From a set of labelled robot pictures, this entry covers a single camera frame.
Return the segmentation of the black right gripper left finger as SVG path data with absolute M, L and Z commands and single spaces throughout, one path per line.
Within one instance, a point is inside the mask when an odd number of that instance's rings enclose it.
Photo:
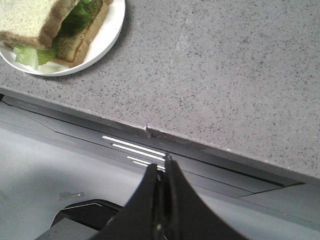
M 114 220 L 94 237 L 96 240 L 157 240 L 159 238 L 157 224 L 154 222 L 157 171 L 155 164 L 148 165 L 134 194 Z

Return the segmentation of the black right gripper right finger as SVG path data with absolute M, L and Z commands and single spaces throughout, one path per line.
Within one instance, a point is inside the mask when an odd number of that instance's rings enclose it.
M 168 194 L 168 240 L 245 240 L 246 237 L 219 218 L 186 180 L 178 163 L 165 154 L 165 187 Z

